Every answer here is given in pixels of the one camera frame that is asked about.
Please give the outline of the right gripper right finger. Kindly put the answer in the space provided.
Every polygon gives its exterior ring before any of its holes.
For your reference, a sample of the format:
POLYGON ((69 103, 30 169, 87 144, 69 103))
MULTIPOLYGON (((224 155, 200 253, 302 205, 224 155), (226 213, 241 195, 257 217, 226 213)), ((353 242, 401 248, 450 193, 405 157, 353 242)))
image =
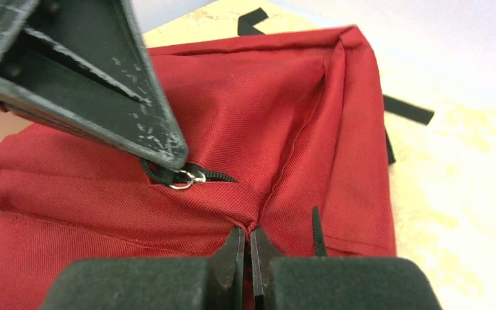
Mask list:
POLYGON ((251 233, 255 309, 441 309, 412 261, 288 257, 259 227, 251 233))

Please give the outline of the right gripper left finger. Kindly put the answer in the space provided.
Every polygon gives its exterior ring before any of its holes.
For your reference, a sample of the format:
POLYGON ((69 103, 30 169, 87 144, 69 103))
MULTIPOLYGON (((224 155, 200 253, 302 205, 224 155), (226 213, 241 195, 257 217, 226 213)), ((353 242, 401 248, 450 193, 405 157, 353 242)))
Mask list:
POLYGON ((229 233, 210 257, 78 260, 41 309, 241 309, 245 239, 229 233))

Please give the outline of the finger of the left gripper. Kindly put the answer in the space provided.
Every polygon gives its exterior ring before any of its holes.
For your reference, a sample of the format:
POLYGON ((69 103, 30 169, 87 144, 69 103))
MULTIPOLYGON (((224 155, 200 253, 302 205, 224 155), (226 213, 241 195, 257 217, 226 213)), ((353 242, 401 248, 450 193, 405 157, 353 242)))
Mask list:
POLYGON ((172 171, 187 159, 129 1, 0 1, 0 108, 172 171))

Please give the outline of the red student backpack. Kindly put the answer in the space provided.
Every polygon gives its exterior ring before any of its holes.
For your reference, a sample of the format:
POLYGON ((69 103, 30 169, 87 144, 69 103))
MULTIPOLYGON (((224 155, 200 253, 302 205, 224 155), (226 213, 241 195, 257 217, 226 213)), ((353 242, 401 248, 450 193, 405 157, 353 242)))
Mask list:
POLYGON ((251 233, 288 257, 398 258, 382 95, 355 26, 147 49, 188 154, 170 170, 31 121, 0 143, 0 309, 41 309, 72 262, 212 256, 244 232, 241 309, 255 309, 251 233))

